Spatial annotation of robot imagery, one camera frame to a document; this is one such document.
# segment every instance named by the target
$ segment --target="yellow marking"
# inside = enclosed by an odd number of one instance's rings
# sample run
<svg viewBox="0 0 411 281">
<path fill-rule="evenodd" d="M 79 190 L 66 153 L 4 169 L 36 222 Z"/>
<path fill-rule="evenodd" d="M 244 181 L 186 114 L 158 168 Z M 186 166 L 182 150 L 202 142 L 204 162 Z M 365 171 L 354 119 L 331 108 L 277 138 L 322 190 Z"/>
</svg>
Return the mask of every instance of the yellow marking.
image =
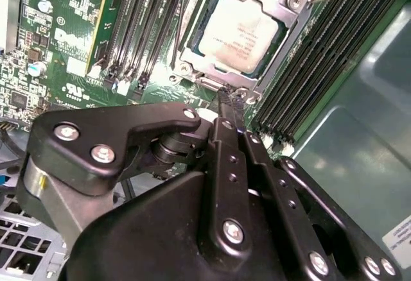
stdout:
<svg viewBox="0 0 411 281">
<path fill-rule="evenodd" d="M 40 177 L 39 185 L 41 189 L 45 189 L 47 187 L 47 176 L 46 175 L 42 175 Z"/>
<path fill-rule="evenodd" d="M 87 67 L 86 67 L 86 69 L 85 69 L 86 72 L 89 70 L 90 61 L 91 61 L 91 58 L 92 58 L 94 46 L 96 45 L 98 28 L 100 27 L 101 18 L 103 17 L 103 11 L 104 11 L 105 2 L 106 2 L 106 0 L 101 0 L 100 14 L 99 14 L 99 16 L 98 16 L 98 18 L 97 18 L 96 28 L 94 29 L 94 33 L 93 33 L 91 50 L 90 50 L 90 53 L 89 53 L 89 58 L 87 59 Z"/>
</svg>

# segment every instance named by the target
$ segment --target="electrolytic capacitor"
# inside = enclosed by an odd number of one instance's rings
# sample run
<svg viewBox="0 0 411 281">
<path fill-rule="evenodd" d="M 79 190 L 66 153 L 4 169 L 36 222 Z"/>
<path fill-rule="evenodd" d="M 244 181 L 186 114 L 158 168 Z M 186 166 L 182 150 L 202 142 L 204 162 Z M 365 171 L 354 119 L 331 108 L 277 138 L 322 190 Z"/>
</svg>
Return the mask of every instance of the electrolytic capacitor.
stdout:
<svg viewBox="0 0 411 281">
<path fill-rule="evenodd" d="M 32 77 L 43 76 L 47 71 L 47 66 L 43 62 L 34 62 L 29 64 L 27 72 Z"/>
</svg>

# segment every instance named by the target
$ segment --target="capacitor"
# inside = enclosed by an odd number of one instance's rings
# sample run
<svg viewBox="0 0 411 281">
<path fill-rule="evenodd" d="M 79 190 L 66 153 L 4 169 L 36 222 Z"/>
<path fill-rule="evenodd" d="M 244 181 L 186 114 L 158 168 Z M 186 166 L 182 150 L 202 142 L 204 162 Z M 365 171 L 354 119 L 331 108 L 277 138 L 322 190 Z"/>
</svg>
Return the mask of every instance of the capacitor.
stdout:
<svg viewBox="0 0 411 281">
<path fill-rule="evenodd" d="M 32 77 L 43 76 L 47 71 L 47 66 L 43 62 L 34 62 L 29 64 L 27 72 Z"/>
<path fill-rule="evenodd" d="M 52 13 L 53 12 L 53 5 L 50 1 L 47 0 L 40 0 L 37 7 L 42 13 Z"/>
</svg>

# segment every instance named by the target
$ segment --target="black cable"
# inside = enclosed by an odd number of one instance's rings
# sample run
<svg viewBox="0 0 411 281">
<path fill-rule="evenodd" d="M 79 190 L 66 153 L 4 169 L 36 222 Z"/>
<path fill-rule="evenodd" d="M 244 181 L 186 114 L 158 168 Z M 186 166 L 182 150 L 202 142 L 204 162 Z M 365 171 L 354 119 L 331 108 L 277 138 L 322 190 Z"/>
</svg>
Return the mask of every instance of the black cable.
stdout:
<svg viewBox="0 0 411 281">
<path fill-rule="evenodd" d="M 126 201 L 130 201 L 131 199 L 134 199 L 136 197 L 136 193 L 134 192 L 133 185 L 131 184 L 131 180 L 129 178 L 121 181 L 121 186 L 124 190 Z"/>
<path fill-rule="evenodd" d="M 25 152 L 12 140 L 6 130 L 0 130 L 0 140 L 16 156 L 21 159 L 26 155 Z"/>
<path fill-rule="evenodd" d="M 8 169 L 9 167 L 21 166 L 22 159 L 15 159 L 11 161 L 5 161 L 0 163 L 0 170 Z"/>
</svg>

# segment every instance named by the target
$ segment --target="microchip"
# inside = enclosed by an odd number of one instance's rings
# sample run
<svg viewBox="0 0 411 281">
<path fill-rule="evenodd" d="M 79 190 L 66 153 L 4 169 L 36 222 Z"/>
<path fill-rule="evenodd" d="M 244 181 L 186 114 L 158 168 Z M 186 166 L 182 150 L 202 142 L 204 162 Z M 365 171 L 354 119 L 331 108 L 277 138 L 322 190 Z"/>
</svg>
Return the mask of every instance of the microchip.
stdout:
<svg viewBox="0 0 411 281">
<path fill-rule="evenodd" d="M 43 46 L 43 47 L 48 47 L 49 46 L 49 38 L 47 36 L 41 36 L 40 46 Z"/>
<path fill-rule="evenodd" d="M 255 0 L 219 0 L 198 50 L 250 74 L 264 58 L 278 29 L 277 21 L 264 14 Z"/>
<path fill-rule="evenodd" d="M 28 97 L 18 92 L 12 92 L 10 97 L 10 105 L 18 109 L 25 109 L 27 107 Z"/>
<path fill-rule="evenodd" d="M 37 106 L 39 108 L 43 108 L 44 107 L 44 102 L 45 102 L 44 97 L 40 96 L 39 97 L 39 102 L 37 103 Z"/>
<path fill-rule="evenodd" d="M 39 45 L 40 44 L 40 39 L 41 39 L 40 34 L 37 34 L 37 33 L 33 34 L 33 43 L 34 44 Z"/>
<path fill-rule="evenodd" d="M 29 60 L 33 60 L 34 62 L 41 60 L 41 51 L 35 49 L 29 49 L 27 57 Z"/>
</svg>

